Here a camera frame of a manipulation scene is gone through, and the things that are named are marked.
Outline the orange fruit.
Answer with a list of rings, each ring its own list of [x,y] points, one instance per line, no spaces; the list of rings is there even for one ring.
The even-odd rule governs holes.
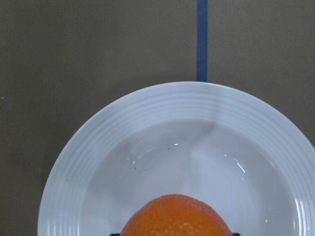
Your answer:
[[[231,236],[209,205],[185,195],[165,195],[144,205],[127,222],[122,236]]]

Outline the white round plate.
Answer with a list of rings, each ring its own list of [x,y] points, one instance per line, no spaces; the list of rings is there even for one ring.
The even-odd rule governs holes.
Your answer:
[[[150,200],[199,199],[243,236],[315,233],[315,149],[282,113],[202,82],[156,85],[91,117],[58,156],[40,236],[108,236]]]

